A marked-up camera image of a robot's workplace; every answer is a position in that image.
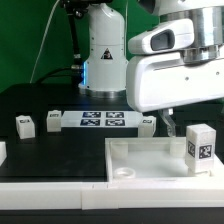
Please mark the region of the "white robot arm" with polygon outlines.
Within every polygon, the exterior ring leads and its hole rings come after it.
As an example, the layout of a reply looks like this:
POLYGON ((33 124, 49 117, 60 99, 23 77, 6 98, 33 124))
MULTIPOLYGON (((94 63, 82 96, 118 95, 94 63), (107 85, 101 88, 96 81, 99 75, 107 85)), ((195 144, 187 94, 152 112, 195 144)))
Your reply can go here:
POLYGON ((224 97, 224 0, 137 2, 159 24, 128 42, 118 13, 89 7, 90 56, 79 88, 96 97, 124 92, 133 110, 157 110, 174 136, 171 108, 224 97))

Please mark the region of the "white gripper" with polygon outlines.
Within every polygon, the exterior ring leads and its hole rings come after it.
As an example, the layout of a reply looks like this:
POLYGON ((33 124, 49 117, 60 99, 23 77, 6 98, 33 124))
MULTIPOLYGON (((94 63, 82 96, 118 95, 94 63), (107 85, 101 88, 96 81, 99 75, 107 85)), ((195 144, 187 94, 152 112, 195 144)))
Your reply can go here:
POLYGON ((224 97, 224 57, 186 65, 179 52, 135 56, 127 66, 126 95, 135 111, 159 110, 168 136, 175 137, 172 107, 224 97))

